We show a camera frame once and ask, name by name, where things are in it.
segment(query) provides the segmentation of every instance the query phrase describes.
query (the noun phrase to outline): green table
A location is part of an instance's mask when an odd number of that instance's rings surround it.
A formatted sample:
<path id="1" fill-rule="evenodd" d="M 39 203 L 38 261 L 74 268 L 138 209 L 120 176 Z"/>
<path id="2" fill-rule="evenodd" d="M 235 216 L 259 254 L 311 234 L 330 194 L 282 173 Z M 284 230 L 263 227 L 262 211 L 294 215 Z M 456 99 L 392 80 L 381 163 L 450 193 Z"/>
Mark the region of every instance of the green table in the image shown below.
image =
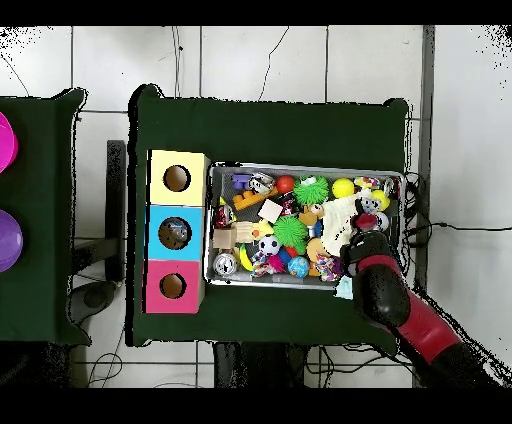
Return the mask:
<path id="1" fill-rule="evenodd" d="M 163 98 L 143 85 L 130 105 L 127 344 L 222 340 L 301 344 L 395 340 L 331 292 L 207 285 L 198 314 L 141 313 L 146 151 L 201 152 L 236 161 L 403 172 L 407 104 L 241 103 Z"/>
<path id="2" fill-rule="evenodd" d="M 0 97 L 19 142 L 0 174 L 0 209 L 23 231 L 18 262 L 0 273 L 0 340 L 88 344 L 66 315 L 72 275 L 71 145 L 83 90 L 52 99 Z"/>

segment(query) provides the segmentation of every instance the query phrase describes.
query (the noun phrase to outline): round hole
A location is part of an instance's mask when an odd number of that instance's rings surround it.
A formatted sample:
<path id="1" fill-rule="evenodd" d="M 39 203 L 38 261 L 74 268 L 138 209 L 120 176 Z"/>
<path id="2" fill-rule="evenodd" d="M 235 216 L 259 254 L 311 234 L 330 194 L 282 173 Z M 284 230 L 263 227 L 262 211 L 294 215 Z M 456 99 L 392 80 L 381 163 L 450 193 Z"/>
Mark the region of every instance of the round hole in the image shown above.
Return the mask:
<path id="1" fill-rule="evenodd" d="M 169 299 L 179 299 L 186 289 L 187 283 L 180 274 L 168 274 L 160 280 L 160 291 Z"/>
<path id="2" fill-rule="evenodd" d="M 190 172 L 181 165 L 173 165 L 164 173 L 164 185 L 171 191 L 185 191 L 190 185 Z"/>
<path id="3" fill-rule="evenodd" d="M 167 249 L 183 249 L 192 237 L 192 229 L 182 218 L 171 217 L 164 219 L 158 228 L 158 238 Z"/>

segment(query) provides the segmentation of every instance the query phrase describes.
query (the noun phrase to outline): orange ball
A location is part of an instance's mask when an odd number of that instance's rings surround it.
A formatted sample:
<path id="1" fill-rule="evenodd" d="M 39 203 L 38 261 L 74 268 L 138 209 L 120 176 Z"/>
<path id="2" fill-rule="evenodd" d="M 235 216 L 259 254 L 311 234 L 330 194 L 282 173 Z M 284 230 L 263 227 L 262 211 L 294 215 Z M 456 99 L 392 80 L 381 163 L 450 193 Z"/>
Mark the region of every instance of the orange ball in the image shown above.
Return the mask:
<path id="1" fill-rule="evenodd" d="M 283 175 L 277 179 L 276 188 L 281 194 L 289 193 L 293 190 L 295 179 L 289 175 Z"/>

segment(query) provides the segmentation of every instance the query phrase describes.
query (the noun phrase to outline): shape sorter box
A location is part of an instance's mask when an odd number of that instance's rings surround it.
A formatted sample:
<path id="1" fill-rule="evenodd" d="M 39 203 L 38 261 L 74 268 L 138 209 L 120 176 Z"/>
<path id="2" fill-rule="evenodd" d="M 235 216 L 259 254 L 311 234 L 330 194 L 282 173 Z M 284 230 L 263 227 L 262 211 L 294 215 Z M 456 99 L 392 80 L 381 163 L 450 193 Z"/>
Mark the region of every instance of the shape sorter box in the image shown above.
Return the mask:
<path id="1" fill-rule="evenodd" d="M 142 309 L 145 313 L 197 313 L 204 297 L 202 263 L 210 161 L 201 153 L 162 150 L 149 150 L 147 159 L 147 257 Z M 187 180 L 179 189 L 168 178 L 169 170 L 175 171 L 176 167 Z M 186 235 L 184 240 L 175 238 L 174 228 L 176 234 Z M 178 277 L 183 290 L 170 298 L 162 287 L 165 277 L 172 275 Z"/>

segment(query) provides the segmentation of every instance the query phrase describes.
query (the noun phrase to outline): white cloth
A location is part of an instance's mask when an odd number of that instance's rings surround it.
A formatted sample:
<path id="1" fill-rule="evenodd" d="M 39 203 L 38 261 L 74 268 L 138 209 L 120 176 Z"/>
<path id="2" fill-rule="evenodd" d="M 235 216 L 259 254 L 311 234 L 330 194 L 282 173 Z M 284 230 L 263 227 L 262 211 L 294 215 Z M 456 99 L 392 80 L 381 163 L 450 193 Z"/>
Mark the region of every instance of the white cloth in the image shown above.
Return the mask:
<path id="1" fill-rule="evenodd" d="M 363 188 L 352 196 L 331 200 L 322 205 L 325 214 L 321 240 L 325 250 L 332 256 L 339 256 L 341 246 L 350 243 L 351 220 L 357 215 L 356 200 L 360 197 L 371 197 L 371 191 Z"/>

